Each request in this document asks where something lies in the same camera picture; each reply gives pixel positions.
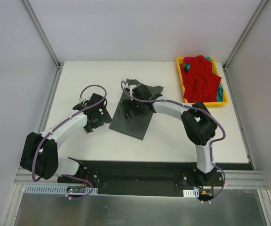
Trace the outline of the dark grey t shirt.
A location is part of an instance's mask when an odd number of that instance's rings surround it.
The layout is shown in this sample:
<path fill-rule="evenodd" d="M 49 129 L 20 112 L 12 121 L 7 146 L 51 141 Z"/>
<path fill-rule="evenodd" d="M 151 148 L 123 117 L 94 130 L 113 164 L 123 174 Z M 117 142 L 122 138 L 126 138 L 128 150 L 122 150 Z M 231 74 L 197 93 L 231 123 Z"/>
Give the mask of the dark grey t shirt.
<path fill-rule="evenodd" d="M 138 80 L 131 80 L 131 79 L 126 79 L 126 83 L 128 85 L 142 84 Z M 148 114 L 146 116 L 137 116 L 135 118 L 127 120 L 122 111 L 122 99 L 124 97 L 125 95 L 122 92 L 122 95 L 120 97 L 119 103 L 117 105 L 117 108 L 115 110 L 115 113 L 114 113 L 114 116 L 109 128 L 119 133 L 143 140 L 146 134 L 146 131 L 148 129 L 148 126 L 150 124 L 150 121 L 152 119 L 152 115 L 154 113 Z"/>

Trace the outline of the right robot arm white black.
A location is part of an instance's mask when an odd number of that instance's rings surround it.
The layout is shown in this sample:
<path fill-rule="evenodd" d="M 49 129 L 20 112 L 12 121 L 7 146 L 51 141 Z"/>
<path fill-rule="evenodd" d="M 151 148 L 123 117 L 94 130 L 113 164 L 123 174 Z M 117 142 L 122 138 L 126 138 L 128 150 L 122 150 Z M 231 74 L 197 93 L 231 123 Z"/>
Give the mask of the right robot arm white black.
<path fill-rule="evenodd" d="M 121 102 L 121 108 L 127 119 L 143 116 L 146 113 L 161 113 L 181 120 L 188 139 L 195 144 L 197 165 L 196 180 L 207 186 L 216 172 L 211 145 L 217 123 L 202 102 L 187 104 L 168 99 L 161 94 L 153 95 L 143 85 L 128 85 L 121 82 L 121 88 L 127 99 Z"/>

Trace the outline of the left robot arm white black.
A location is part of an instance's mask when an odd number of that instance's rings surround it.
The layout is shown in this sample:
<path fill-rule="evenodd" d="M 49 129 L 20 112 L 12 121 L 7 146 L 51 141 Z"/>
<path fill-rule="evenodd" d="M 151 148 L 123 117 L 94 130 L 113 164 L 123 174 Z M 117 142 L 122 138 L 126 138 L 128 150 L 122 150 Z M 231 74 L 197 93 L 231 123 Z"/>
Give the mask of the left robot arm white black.
<path fill-rule="evenodd" d="M 112 119 L 106 107 L 107 99 L 94 93 L 89 100 L 75 105 L 69 116 L 53 128 L 29 133 L 20 166 L 32 173 L 35 182 L 54 175 L 68 175 L 72 182 L 80 183 L 84 179 L 84 166 L 76 159 L 60 158 L 58 149 L 76 131 L 84 129 L 85 133 L 90 133 L 110 123 Z"/>

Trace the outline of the magenta t shirt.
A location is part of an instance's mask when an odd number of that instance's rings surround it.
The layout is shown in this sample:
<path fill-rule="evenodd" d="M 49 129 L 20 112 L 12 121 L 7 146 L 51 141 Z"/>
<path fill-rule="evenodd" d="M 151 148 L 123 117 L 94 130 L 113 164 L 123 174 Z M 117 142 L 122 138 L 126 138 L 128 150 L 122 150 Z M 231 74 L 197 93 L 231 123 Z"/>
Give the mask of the magenta t shirt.
<path fill-rule="evenodd" d="M 184 57 L 184 58 L 183 58 L 183 62 L 184 62 L 185 64 L 189 64 L 194 58 L 195 58 L 195 57 L 193 57 L 193 56 Z"/>

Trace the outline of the left aluminium frame post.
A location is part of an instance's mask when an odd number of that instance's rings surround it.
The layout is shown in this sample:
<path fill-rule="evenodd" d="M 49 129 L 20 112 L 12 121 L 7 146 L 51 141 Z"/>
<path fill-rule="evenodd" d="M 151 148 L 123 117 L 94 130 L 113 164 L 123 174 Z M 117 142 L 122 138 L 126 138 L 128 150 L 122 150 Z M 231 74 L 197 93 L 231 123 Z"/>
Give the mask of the left aluminium frame post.
<path fill-rule="evenodd" d="M 45 47 L 48 55 L 50 56 L 54 65 L 56 66 L 56 68 L 59 69 L 61 67 L 61 62 L 59 61 L 58 57 L 56 56 L 55 51 L 53 50 L 53 47 L 50 44 L 50 41 L 48 40 L 48 37 L 46 36 L 30 1 L 29 0 L 21 0 L 20 2 L 22 4 L 23 8 L 25 9 L 32 25 L 34 26 L 35 31 L 36 31 L 37 35 L 39 36 L 43 46 Z"/>

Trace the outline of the aluminium frame post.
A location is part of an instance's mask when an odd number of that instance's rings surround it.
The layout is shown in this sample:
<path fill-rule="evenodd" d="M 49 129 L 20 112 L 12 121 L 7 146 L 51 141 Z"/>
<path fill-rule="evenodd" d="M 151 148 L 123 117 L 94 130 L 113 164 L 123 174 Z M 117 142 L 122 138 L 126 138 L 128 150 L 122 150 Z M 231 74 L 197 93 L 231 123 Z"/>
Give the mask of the aluminium frame post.
<path fill-rule="evenodd" d="M 50 56 L 54 65 L 56 66 L 56 68 L 59 69 L 61 67 L 61 62 L 59 61 L 58 57 L 56 56 L 55 51 L 53 50 L 53 47 L 50 44 L 50 41 L 48 40 L 48 37 L 46 36 L 30 1 L 29 0 L 21 0 L 20 2 L 22 4 L 23 8 L 25 9 L 32 25 L 34 26 L 35 31 L 36 31 L 37 35 L 39 36 L 43 46 L 45 47 L 48 55 Z"/>
<path fill-rule="evenodd" d="M 240 37 L 238 38 L 235 46 L 233 47 L 231 53 L 229 54 L 227 60 L 223 64 L 224 71 L 226 71 L 226 69 L 231 64 L 232 60 L 236 56 L 237 52 L 240 50 L 242 44 L 246 40 L 247 36 L 250 34 L 251 30 L 253 29 L 254 25 L 256 24 L 257 20 L 259 19 L 259 17 L 263 13 L 264 9 L 266 8 L 266 6 L 268 5 L 269 2 L 270 2 L 270 0 L 261 0 L 258 3 L 256 9 L 254 10 L 252 16 L 250 17 L 247 25 L 245 26 L 243 32 L 240 35 Z"/>

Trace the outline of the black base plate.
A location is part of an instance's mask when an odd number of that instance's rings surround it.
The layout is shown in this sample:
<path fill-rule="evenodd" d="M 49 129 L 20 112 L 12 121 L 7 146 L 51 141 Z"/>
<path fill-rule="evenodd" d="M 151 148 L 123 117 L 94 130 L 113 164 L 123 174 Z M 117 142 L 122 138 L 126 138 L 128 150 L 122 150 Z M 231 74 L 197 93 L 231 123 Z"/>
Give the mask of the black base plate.
<path fill-rule="evenodd" d="M 81 160 L 83 171 L 73 179 L 58 177 L 58 183 L 77 184 L 88 179 L 98 194 L 181 197 L 195 186 L 204 189 L 223 186 L 221 171 L 212 176 L 197 172 L 193 162 L 141 162 Z"/>

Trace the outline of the front aluminium rail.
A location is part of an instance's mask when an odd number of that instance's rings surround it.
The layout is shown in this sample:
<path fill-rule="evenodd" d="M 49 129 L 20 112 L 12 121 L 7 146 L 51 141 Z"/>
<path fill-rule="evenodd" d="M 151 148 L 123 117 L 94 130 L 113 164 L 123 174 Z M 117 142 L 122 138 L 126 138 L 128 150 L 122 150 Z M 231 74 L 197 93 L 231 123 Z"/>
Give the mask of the front aluminium rail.
<path fill-rule="evenodd" d="M 270 186 L 262 171 L 256 170 L 225 170 L 225 188 L 227 189 L 256 189 L 269 190 Z M 32 180 L 31 173 L 19 168 L 14 184 L 22 185 L 58 185 L 57 176 L 51 179 L 41 179 L 39 182 Z"/>

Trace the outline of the right aluminium frame post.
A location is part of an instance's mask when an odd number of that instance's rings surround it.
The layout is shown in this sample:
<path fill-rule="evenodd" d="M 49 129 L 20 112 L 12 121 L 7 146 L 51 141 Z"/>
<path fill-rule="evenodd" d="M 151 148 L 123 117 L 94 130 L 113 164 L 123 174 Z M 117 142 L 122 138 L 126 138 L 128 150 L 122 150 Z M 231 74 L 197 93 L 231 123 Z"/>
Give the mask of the right aluminium frame post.
<path fill-rule="evenodd" d="M 226 69 L 231 64 L 232 60 L 236 56 L 237 52 L 240 50 L 242 44 L 246 40 L 247 36 L 250 34 L 251 30 L 253 29 L 254 25 L 256 24 L 257 20 L 259 19 L 259 17 L 263 13 L 264 9 L 266 8 L 266 6 L 268 5 L 269 2 L 270 2 L 270 0 L 261 0 L 258 3 L 256 9 L 254 10 L 252 16 L 250 17 L 247 25 L 245 26 L 243 32 L 240 35 L 240 37 L 238 38 L 235 46 L 233 47 L 231 53 L 229 54 L 227 60 L 223 64 L 224 71 L 226 71 Z"/>

